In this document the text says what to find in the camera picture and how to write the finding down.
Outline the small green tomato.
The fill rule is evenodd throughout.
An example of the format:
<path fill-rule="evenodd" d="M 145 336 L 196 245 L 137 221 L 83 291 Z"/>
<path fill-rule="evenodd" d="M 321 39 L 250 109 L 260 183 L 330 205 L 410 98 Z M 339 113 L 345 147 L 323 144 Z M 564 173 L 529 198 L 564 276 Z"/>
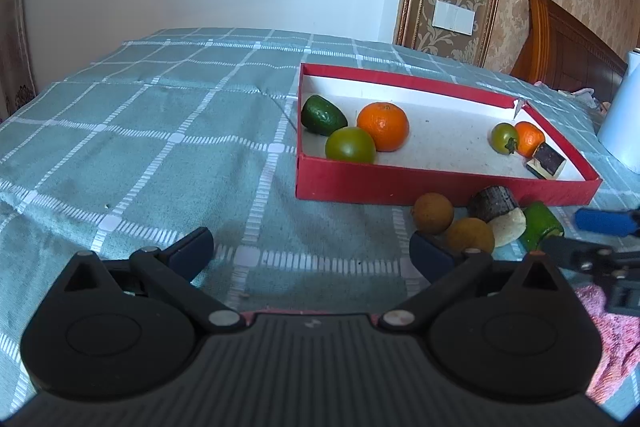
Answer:
<path fill-rule="evenodd" d="M 500 122 L 492 128 L 489 143 L 499 154 L 514 154 L 518 150 L 518 130 L 512 124 Z"/>

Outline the brown wooden headboard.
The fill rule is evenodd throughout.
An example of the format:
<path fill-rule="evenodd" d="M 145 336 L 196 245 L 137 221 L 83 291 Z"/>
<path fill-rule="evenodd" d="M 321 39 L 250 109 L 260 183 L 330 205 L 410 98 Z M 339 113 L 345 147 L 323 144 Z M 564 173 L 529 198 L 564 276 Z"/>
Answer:
<path fill-rule="evenodd" d="M 591 88 L 611 102 L 627 64 L 580 20 L 552 0 L 528 0 L 529 34 L 511 75 L 554 90 Z"/>

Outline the large orange tangerine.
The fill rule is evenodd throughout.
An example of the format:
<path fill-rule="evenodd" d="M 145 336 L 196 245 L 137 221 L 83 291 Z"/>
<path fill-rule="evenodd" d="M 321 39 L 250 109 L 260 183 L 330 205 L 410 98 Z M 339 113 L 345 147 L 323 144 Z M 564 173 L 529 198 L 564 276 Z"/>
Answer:
<path fill-rule="evenodd" d="M 399 150 L 410 131 L 406 113 L 388 102 L 373 102 L 364 106 L 357 116 L 357 126 L 371 135 L 379 152 Z"/>

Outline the green plaid bed sheet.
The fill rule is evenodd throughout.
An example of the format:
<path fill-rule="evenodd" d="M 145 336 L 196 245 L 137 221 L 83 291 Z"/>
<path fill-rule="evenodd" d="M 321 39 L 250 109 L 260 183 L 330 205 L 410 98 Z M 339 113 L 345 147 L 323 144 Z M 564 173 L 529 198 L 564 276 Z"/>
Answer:
<path fill-rule="evenodd" d="M 1 127 L 1 413 L 32 395 L 24 328 L 81 249 L 122 259 L 201 225 L 195 283 L 241 310 L 382 312 L 426 285 L 402 207 L 294 194 L 302 63 L 444 80 L 529 101 L 597 170 L 597 209 L 634 209 L 639 179 L 599 121 L 546 87 L 389 43 L 293 31 L 165 29 L 50 84 Z"/>

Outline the red white shallow box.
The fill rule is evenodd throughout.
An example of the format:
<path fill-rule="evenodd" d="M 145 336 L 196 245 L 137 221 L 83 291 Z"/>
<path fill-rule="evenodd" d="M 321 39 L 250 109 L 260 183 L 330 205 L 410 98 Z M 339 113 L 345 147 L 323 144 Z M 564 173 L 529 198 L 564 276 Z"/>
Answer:
<path fill-rule="evenodd" d="M 408 116 L 409 135 L 399 150 L 364 165 L 326 158 L 323 136 L 299 127 L 295 194 L 300 199 L 411 205 L 435 192 L 463 206 L 483 188 L 502 185 L 523 204 L 580 206 L 591 202 L 602 183 L 582 153 L 521 98 L 392 72 L 305 63 L 298 101 L 311 95 L 336 105 L 351 124 L 369 103 L 394 103 Z M 563 156 L 559 176 L 538 178 L 524 157 L 500 155 L 490 147 L 496 124 L 519 121 L 537 126 Z"/>

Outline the small orange tangerine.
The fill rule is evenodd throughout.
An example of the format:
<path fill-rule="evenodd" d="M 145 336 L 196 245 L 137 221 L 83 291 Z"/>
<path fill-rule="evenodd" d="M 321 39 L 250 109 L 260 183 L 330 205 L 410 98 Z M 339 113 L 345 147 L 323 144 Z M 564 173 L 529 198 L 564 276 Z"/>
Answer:
<path fill-rule="evenodd" d="M 515 125 L 518 132 L 518 153 L 526 158 L 531 158 L 537 147 L 546 142 L 546 136 L 538 127 L 528 121 L 520 121 Z"/>

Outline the brown round longan fruit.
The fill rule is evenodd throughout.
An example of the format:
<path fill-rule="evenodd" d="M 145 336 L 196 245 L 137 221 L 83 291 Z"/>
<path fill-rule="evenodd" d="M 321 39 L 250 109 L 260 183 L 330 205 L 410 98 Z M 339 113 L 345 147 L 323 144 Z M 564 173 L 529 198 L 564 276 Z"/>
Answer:
<path fill-rule="evenodd" d="M 454 206 L 442 194 L 426 193 L 414 203 L 411 216 L 418 231 L 439 235 L 454 221 Z"/>

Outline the pink floral pillow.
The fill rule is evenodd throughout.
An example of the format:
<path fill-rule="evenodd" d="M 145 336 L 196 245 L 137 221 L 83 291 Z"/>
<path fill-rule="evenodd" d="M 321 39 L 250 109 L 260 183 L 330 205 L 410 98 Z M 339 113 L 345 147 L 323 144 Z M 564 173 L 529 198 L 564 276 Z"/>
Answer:
<path fill-rule="evenodd" d="M 583 110 L 590 115 L 604 117 L 608 115 L 610 102 L 602 102 L 596 97 L 593 88 L 580 88 L 574 91 L 552 89 L 541 81 L 534 83 L 539 91 L 544 92 L 551 102 L 558 107 L 566 107 L 573 110 Z"/>

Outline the white wall switch plate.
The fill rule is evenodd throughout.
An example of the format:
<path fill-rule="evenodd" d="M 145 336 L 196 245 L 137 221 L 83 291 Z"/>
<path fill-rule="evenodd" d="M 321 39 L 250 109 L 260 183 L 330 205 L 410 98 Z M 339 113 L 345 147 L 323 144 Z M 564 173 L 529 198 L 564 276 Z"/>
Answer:
<path fill-rule="evenodd" d="M 474 22 L 474 11 L 442 0 L 436 1 L 432 19 L 433 27 L 450 30 L 456 34 L 472 36 Z"/>

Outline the dark green avocado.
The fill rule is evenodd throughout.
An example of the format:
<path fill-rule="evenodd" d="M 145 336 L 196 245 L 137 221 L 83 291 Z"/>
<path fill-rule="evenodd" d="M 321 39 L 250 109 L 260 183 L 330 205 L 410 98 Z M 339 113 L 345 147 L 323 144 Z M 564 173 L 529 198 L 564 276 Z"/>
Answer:
<path fill-rule="evenodd" d="M 300 111 L 300 122 L 309 132 L 323 136 L 348 126 L 341 109 L 318 94 L 307 98 Z"/>

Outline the pink towel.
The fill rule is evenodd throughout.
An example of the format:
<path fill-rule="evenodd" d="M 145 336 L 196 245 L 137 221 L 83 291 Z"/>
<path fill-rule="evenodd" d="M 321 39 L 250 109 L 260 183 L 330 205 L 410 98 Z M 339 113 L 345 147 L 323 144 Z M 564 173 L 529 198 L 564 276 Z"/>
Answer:
<path fill-rule="evenodd" d="M 605 295 L 599 286 L 588 284 L 576 295 L 597 326 L 602 340 L 602 357 L 588 387 L 588 397 L 603 405 L 622 387 L 639 363 L 639 319 L 608 313 Z"/>

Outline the dark sugarcane piece outside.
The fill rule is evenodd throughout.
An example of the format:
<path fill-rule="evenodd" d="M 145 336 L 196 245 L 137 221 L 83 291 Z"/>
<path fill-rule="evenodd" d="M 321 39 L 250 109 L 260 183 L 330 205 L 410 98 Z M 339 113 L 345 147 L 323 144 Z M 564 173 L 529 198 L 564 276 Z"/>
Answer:
<path fill-rule="evenodd" d="M 519 239 L 526 230 L 526 217 L 512 192 L 494 185 L 474 194 L 466 205 L 468 215 L 489 225 L 495 246 L 506 246 Z"/>

